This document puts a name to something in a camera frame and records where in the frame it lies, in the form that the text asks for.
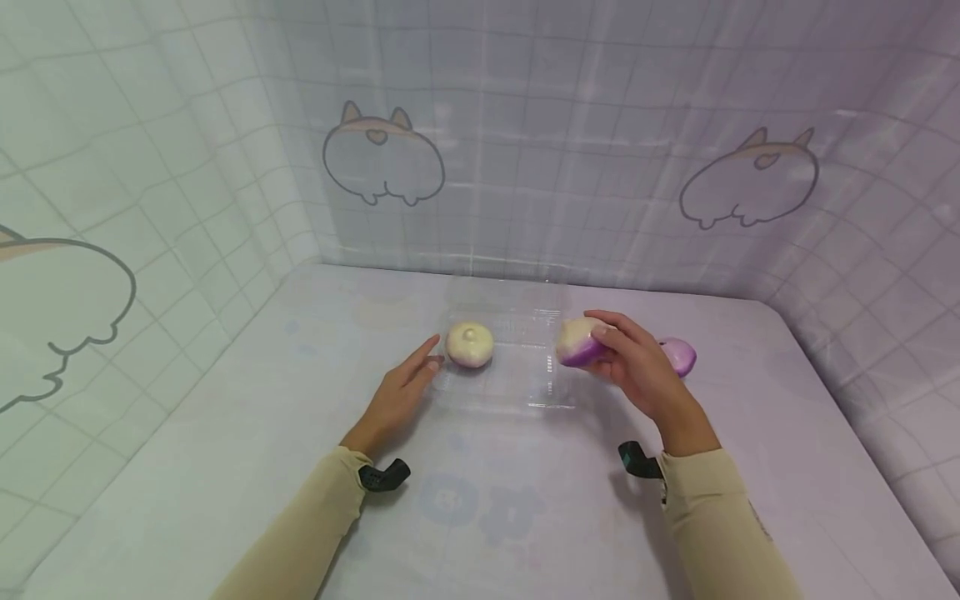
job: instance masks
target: clear plastic container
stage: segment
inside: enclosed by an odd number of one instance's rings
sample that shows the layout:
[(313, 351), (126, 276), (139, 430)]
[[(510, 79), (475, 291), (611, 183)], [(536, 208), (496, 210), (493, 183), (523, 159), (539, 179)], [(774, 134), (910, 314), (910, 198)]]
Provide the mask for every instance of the clear plastic container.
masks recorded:
[(493, 358), (480, 369), (446, 360), (433, 380), (435, 400), (449, 408), (495, 413), (573, 408), (568, 373), (554, 356), (564, 299), (562, 285), (454, 279), (441, 331), (445, 336), (460, 321), (483, 324), (493, 334)]

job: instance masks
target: person's left hand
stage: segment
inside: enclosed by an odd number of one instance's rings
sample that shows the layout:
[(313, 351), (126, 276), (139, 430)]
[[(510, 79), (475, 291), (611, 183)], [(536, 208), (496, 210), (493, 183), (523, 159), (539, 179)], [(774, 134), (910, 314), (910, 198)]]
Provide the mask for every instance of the person's left hand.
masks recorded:
[(426, 386), (444, 361), (442, 356), (430, 355), (438, 342), (440, 336), (433, 335), (398, 367), (387, 371), (367, 412), (340, 442), (341, 446), (372, 458), (384, 443), (410, 424)]

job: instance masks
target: dog ear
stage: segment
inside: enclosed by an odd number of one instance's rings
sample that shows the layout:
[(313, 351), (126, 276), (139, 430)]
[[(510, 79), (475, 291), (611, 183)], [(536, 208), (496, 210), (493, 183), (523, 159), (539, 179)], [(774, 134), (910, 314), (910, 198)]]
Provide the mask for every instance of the dog ear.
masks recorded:
[(737, 147), (737, 150), (744, 150), (745, 148), (753, 148), (754, 146), (759, 146), (765, 143), (767, 143), (767, 128), (761, 127), (755, 132), (751, 133), (750, 137), (743, 140), (743, 143)]
[(344, 103), (344, 113), (340, 117), (340, 122), (346, 123), (347, 121), (356, 121), (361, 117), (363, 117), (363, 115), (360, 114), (360, 107), (358, 107), (352, 100), (347, 100)]
[(402, 130), (409, 132), (414, 128), (414, 126), (410, 123), (410, 115), (408, 115), (407, 111), (403, 108), (394, 108), (394, 114), (390, 115), (390, 120), (393, 121), (394, 125)]
[(813, 139), (813, 128), (806, 130), (797, 136), (797, 139), (793, 140), (793, 143), (797, 144), (801, 148), (806, 148), (807, 144), (810, 143), (810, 140)]

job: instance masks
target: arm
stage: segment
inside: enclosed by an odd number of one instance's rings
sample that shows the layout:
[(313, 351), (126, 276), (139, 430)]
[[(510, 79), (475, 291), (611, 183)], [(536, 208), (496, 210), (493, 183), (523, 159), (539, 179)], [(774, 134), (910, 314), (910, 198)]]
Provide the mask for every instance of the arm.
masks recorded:
[(433, 336), (387, 372), (360, 421), (323, 458), (300, 491), (247, 550), (211, 600), (313, 600), (333, 555), (360, 516), (367, 491), (359, 469), (416, 417), (443, 358), (430, 356)]
[(664, 453), (658, 462), (667, 524), (697, 600), (802, 597), (726, 450), (680, 458)]
[(340, 540), (360, 516), (367, 491), (357, 470), (370, 463), (343, 446), (323, 458), (211, 598), (312, 600)]
[(660, 431), (666, 520), (694, 597), (801, 598), (747, 498), (736, 465), (654, 337), (619, 313), (585, 314), (610, 325), (591, 332), (609, 350), (587, 370), (617, 384)]

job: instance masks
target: fabric wall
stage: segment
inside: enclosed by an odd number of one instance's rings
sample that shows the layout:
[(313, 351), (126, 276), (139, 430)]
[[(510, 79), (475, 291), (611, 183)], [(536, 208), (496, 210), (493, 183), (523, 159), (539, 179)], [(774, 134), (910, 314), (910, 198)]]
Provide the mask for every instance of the fabric wall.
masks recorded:
[(0, 2), (0, 598), (318, 253), (237, 16)]
[(769, 303), (958, 581), (958, 30), (941, 0), (0, 0), (0, 269), (54, 236), (136, 281), (0, 414), (0, 588), (317, 255)]
[(769, 303), (960, 581), (960, 9), (241, 8), (324, 260)]

